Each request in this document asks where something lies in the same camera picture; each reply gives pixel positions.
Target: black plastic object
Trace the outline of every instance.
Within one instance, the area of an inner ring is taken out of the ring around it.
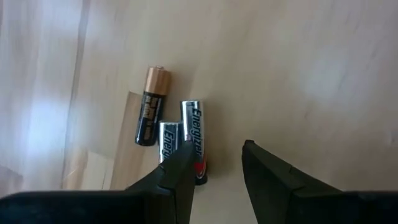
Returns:
[[[247,140],[244,181],[260,224],[398,223],[396,192],[342,192]]]
[[[195,150],[185,143],[124,191],[27,192],[0,200],[0,223],[189,223]]]
[[[195,184],[197,186],[201,186],[201,185],[203,185],[205,183],[207,183],[207,169],[205,171],[205,175],[201,179],[196,178],[196,180],[195,180]]]

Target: black and copper battery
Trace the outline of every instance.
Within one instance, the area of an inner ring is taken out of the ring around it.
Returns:
[[[138,145],[153,146],[156,143],[159,135],[159,121],[162,119],[164,101],[170,81],[171,74],[163,67],[148,68],[136,131]]]
[[[195,162],[196,184],[202,185],[207,182],[203,103],[198,100],[181,101],[180,109],[183,140],[191,141],[195,146],[198,158]]]

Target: wood grain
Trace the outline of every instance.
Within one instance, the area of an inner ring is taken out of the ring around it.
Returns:
[[[69,152],[62,189],[109,190],[114,167],[113,159],[85,149]]]
[[[59,189],[81,1],[2,1],[0,164]]]
[[[209,181],[195,190],[192,223],[256,222],[245,139],[339,189],[398,189],[387,178],[398,174],[397,1],[44,3],[4,0],[1,10],[0,164],[24,181],[59,181],[44,168],[58,170],[62,141],[67,160],[84,149],[114,161],[100,175],[113,189],[149,173],[157,148],[129,136],[147,67],[163,65],[165,119],[179,119],[182,99],[205,102]],[[43,165],[23,175],[26,158]]]
[[[129,92],[114,159],[111,189],[125,189],[139,180],[146,148],[134,142],[142,95]]]

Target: aa battery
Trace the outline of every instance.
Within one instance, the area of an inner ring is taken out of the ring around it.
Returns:
[[[196,184],[207,182],[206,154],[205,154],[205,126],[203,103],[198,100],[181,101],[181,119],[183,125],[183,140],[191,141],[195,146],[198,157],[195,163]]]
[[[156,143],[170,79],[170,72],[163,67],[148,68],[136,130],[136,143],[141,146],[153,146]]]
[[[170,157],[182,143],[182,123],[159,123],[159,163]]]

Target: energizer battery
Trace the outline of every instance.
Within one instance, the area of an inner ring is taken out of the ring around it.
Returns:
[[[198,100],[181,101],[183,140],[191,141],[198,156],[195,162],[196,184],[207,182],[206,154],[204,145],[203,103]]]
[[[175,152],[182,142],[182,123],[161,121],[159,123],[159,163]]]

